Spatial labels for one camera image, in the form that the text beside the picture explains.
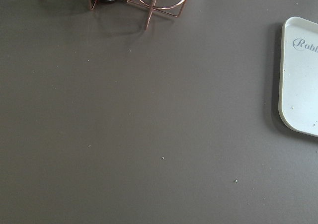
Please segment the cream rabbit tray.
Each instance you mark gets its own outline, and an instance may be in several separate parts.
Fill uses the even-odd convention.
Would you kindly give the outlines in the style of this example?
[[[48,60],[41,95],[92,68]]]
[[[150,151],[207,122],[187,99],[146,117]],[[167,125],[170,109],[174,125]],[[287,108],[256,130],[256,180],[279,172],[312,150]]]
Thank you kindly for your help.
[[[318,135],[318,25],[290,17],[282,26],[279,115],[291,130]]]

